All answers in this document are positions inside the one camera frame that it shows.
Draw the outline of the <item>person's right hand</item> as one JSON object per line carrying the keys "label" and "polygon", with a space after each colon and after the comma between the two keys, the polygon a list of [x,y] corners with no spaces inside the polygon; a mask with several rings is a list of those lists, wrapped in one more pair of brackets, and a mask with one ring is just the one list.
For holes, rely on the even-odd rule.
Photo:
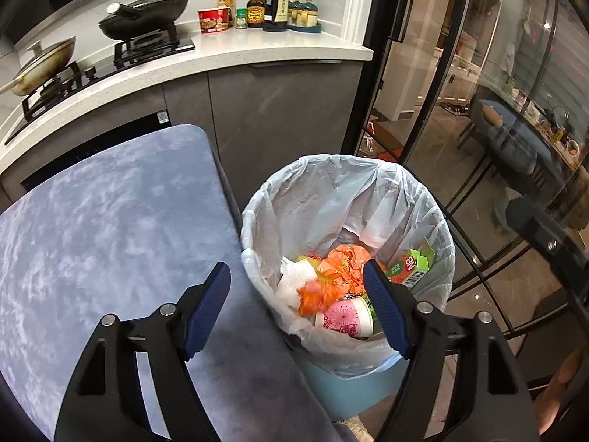
{"label": "person's right hand", "polygon": [[552,376],[546,389],[535,399],[534,411],[540,435],[554,422],[567,388],[581,367],[585,353],[584,348],[573,351]]}

